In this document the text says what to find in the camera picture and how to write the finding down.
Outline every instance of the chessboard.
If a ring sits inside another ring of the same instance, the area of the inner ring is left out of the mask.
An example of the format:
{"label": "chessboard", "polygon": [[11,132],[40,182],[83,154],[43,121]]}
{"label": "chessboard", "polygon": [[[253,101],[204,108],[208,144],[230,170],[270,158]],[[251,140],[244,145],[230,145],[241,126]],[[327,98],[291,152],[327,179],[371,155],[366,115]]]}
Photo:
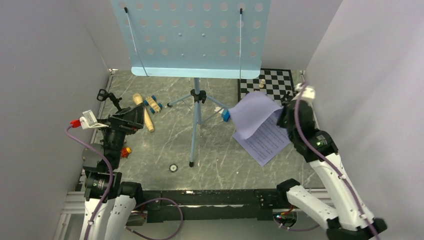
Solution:
{"label": "chessboard", "polygon": [[[265,83],[260,88],[262,79],[265,79]],[[238,101],[248,93],[259,91],[265,93],[277,104],[283,105],[294,97],[294,89],[290,70],[262,68],[257,78],[238,80]]]}

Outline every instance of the gray wall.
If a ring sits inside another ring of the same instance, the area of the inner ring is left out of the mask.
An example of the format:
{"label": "gray wall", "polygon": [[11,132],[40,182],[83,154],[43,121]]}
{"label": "gray wall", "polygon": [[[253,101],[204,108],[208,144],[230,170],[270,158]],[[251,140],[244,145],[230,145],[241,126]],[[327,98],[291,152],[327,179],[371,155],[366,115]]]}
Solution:
{"label": "gray wall", "polygon": [[108,75],[69,0],[0,1],[0,238],[53,238],[82,168],[64,129]]}
{"label": "gray wall", "polygon": [[[130,69],[128,49],[110,1],[72,1],[100,49],[107,67]],[[341,2],[342,0],[272,0],[262,67],[306,69]]]}
{"label": "gray wall", "polygon": [[424,2],[344,0],[306,69],[362,199],[388,231],[424,239]]}

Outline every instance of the perforated panel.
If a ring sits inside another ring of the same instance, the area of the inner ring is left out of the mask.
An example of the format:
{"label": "perforated panel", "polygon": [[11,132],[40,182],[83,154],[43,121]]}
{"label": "perforated panel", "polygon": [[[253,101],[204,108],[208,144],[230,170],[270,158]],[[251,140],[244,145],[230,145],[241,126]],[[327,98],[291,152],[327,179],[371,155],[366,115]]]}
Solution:
{"label": "perforated panel", "polygon": [[270,2],[111,0],[133,74],[146,75],[143,63],[149,76],[231,79],[239,78],[240,25],[241,78],[259,75]]}

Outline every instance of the table surface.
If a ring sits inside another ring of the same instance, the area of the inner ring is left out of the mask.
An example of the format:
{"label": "table surface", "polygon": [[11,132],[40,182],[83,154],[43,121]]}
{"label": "table surface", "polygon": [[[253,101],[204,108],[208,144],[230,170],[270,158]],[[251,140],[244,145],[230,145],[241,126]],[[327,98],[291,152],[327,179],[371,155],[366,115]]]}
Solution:
{"label": "table surface", "polygon": [[[297,71],[292,71],[294,84],[299,82]],[[202,78],[200,87],[224,104],[237,104],[237,79]],[[130,71],[116,71],[109,92],[122,97],[121,106],[134,106],[133,94],[143,97],[155,95],[164,108],[160,113],[149,112],[155,131],[147,128],[126,137],[132,153],[122,158],[117,171],[122,181],[141,183],[144,190],[229,190],[273,189],[277,184],[293,178],[305,188],[323,188],[321,180],[303,157],[289,144],[264,167],[261,167],[232,137],[234,124],[224,122],[220,114],[197,126],[194,167],[189,167],[193,130],[193,99],[173,107],[167,103],[186,95],[194,88],[192,78],[145,77]],[[201,105],[202,118],[214,113],[216,105],[206,100]],[[107,100],[102,118],[116,111]],[[98,131],[95,142],[102,134]],[[178,166],[177,172],[169,170]]]}

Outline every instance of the tripod leg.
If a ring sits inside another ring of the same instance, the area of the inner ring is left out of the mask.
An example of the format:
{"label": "tripod leg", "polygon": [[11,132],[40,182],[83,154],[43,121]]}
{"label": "tripod leg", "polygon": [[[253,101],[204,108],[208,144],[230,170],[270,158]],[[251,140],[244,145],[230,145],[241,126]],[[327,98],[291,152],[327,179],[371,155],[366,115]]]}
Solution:
{"label": "tripod leg", "polygon": [[213,97],[211,97],[211,96],[209,96],[209,95],[206,95],[206,97],[207,97],[207,99],[209,99],[209,100],[211,100],[212,102],[216,103],[218,106],[220,106],[220,107],[222,107],[222,108],[224,108],[224,109],[228,109],[228,107],[227,107],[224,103],[222,103],[222,102],[220,102],[220,101],[216,100],[215,98],[213,98]]}
{"label": "tripod leg", "polygon": [[189,94],[187,94],[187,95],[185,95],[185,96],[182,96],[182,97],[180,97],[180,98],[178,98],[177,100],[175,100],[175,101],[172,101],[172,102],[170,102],[170,103],[168,103],[167,104],[167,106],[168,107],[172,107],[174,104],[176,104],[176,103],[178,103],[178,102],[181,102],[182,100],[184,100],[184,99],[186,99],[186,98],[188,98],[188,97],[191,97],[192,95],[189,93]]}
{"label": "tripod leg", "polygon": [[195,148],[196,148],[196,128],[198,125],[198,117],[200,111],[200,104],[194,103],[194,116],[193,116],[193,133],[191,135],[191,152],[190,152],[190,163],[189,166],[192,168],[195,165]]}

